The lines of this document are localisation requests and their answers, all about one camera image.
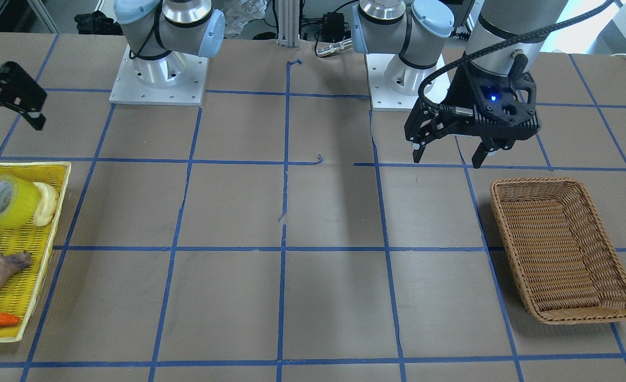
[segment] white mounting plate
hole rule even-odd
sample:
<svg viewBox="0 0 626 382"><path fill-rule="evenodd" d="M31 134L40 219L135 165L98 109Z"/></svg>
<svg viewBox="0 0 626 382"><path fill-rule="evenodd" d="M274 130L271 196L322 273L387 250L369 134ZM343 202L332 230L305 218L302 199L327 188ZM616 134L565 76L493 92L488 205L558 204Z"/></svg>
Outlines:
<svg viewBox="0 0 626 382"><path fill-rule="evenodd" d="M376 111L412 111L417 96L410 97L391 89L383 73L395 54L366 54L367 78L369 80L369 94L372 97L372 109ZM436 67L444 67L442 55L438 58ZM436 78L433 87L427 93L429 99L441 102L449 89L449 77L446 74Z"/></svg>
<svg viewBox="0 0 626 382"><path fill-rule="evenodd" d="M209 59L185 53L184 56L188 65L188 72L184 74L185 80L168 88L152 88L136 78L126 46L117 78L109 94L109 102L125 105L202 106Z"/></svg>

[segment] table surface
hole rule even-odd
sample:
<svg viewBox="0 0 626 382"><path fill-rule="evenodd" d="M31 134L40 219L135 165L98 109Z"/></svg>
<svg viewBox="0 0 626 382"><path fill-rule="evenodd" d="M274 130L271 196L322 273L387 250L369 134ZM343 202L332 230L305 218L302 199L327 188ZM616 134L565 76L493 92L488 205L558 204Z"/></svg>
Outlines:
<svg viewBox="0 0 626 382"><path fill-rule="evenodd" d="M540 54L543 130L473 169L466 137L413 164L363 56L301 43L226 40L200 109L109 104L124 37L0 33L48 92L41 132L0 108L0 162L73 165L0 380L626 380L626 322L524 311L489 193L579 179L626 268L626 60Z"/></svg>

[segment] blue joint cap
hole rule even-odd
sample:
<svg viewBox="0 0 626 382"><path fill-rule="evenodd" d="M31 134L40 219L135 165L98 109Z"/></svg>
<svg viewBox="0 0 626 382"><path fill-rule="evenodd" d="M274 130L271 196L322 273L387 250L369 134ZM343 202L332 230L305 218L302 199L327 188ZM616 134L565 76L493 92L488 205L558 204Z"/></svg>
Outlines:
<svg viewBox="0 0 626 382"><path fill-rule="evenodd" d="M353 50L357 53L369 54L367 43L364 41L362 24L359 21L357 5L353 5L353 25L351 25L351 38L353 39Z"/></svg>
<svg viewBox="0 0 626 382"><path fill-rule="evenodd" d="M114 15L121 25L136 22L155 10L161 0L115 0Z"/></svg>
<svg viewBox="0 0 626 382"><path fill-rule="evenodd" d="M438 0L414 0L412 14L419 24L435 36L447 38L454 30L454 14Z"/></svg>
<svg viewBox="0 0 626 382"><path fill-rule="evenodd" d="M197 53L200 57L211 58L218 54L218 51L223 45L223 34L226 30L226 17L220 10L213 10L211 12L211 18L207 24L207 28L204 31L204 37L202 37L202 43L199 44L199 51Z"/></svg>

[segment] brown basket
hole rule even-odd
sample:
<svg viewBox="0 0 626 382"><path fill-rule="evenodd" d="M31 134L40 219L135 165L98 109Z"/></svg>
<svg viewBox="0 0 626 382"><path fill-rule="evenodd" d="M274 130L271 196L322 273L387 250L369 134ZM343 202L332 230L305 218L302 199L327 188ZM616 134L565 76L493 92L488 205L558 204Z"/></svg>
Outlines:
<svg viewBox="0 0 626 382"><path fill-rule="evenodd" d="M527 312L546 324L626 320L626 274L576 179L499 179L492 210Z"/></svg>

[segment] yellow plastic tray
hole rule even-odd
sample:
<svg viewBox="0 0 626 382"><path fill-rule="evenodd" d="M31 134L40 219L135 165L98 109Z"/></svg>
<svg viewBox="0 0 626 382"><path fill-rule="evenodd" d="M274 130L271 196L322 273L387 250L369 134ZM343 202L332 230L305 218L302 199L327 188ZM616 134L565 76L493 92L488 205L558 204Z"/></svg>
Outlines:
<svg viewBox="0 0 626 382"><path fill-rule="evenodd" d="M0 312L9 312L22 319L20 325L0 328L0 343L21 340L29 317L34 312L48 260L53 252L53 238L58 228L71 167L70 162L0 163L0 175L9 174L27 181L44 182L60 193L51 224L35 227L28 222L20 228L0 227L2 253L9 255L27 250L32 253L33 261L32 266L11 276L0 290Z"/></svg>

